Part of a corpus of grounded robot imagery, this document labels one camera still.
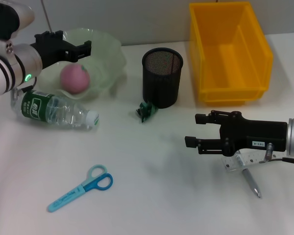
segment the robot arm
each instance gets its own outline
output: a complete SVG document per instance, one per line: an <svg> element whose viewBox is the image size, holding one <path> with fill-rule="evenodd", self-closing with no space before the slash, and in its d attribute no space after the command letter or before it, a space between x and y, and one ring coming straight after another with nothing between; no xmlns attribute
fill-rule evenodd
<svg viewBox="0 0 294 235"><path fill-rule="evenodd" d="M247 120L242 113L212 110L209 115L196 114L196 124L220 125L219 140L185 137L187 147L198 148L199 154L223 154L231 157L244 148L266 150L265 161L273 151L284 152L294 157L294 119L286 122Z"/></svg>
<svg viewBox="0 0 294 235"><path fill-rule="evenodd" d="M0 0L0 95L38 76L50 65L77 62L91 53L91 41L76 47L63 41L62 31L35 35L36 42L31 45L13 45L10 39L33 20L30 7Z"/></svg>

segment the scissor blade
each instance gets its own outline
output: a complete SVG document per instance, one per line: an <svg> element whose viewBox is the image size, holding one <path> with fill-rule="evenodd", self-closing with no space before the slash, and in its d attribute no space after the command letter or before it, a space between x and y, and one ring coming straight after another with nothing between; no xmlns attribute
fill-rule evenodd
<svg viewBox="0 0 294 235"><path fill-rule="evenodd" d="M62 197L59 199L55 200L48 206L48 211L49 212L54 212L57 209L63 207L64 205L68 204L69 202L73 201L74 199L80 197L85 193L85 189L80 184L76 188L72 189L70 192L64 194Z"/></svg>

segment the water bottle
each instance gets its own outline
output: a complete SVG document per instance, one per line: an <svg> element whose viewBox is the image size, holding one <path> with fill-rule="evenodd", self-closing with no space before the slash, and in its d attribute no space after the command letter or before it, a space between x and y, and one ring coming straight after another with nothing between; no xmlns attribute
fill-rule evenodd
<svg viewBox="0 0 294 235"><path fill-rule="evenodd" d="M98 123L96 111L86 110L68 98L35 90L21 93L20 90L19 96L11 101L12 109L18 116L74 128L89 129Z"/></svg>

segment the scissor handle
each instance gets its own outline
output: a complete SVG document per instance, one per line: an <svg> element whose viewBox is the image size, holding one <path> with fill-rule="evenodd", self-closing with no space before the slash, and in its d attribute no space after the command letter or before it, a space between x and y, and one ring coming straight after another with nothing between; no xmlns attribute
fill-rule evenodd
<svg viewBox="0 0 294 235"><path fill-rule="evenodd" d="M96 177L93 177L92 176L92 173L93 171L96 169L96 168L100 168L102 169L102 173ZM104 165L94 165L92 168L89 169L88 171L88 176L87 176L87 180L85 180L82 185L83 187L88 185L89 183L91 183L92 181L94 181L95 179L97 179L98 177L102 176L103 174L107 173L107 168L104 166Z"/></svg>
<svg viewBox="0 0 294 235"><path fill-rule="evenodd" d="M108 184L108 186L106 187L100 187L98 185L98 183L103 180L104 178L108 177L110 179L110 183ZM113 184L113 178L112 178L112 175L110 175L109 173L104 173L102 175L100 175L99 177L97 177L95 180L93 180L92 182L90 182L89 184L83 186L84 189L85 189L85 192L88 192L89 190L91 189L98 189L98 190L107 190L109 189Z"/></svg>

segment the green indicator light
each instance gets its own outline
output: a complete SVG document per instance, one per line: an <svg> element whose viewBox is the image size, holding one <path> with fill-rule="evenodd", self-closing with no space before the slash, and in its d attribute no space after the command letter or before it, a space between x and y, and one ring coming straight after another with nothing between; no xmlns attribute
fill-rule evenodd
<svg viewBox="0 0 294 235"><path fill-rule="evenodd" d="M27 75L25 78L25 82L27 82L29 79L31 79L31 74Z"/></svg>

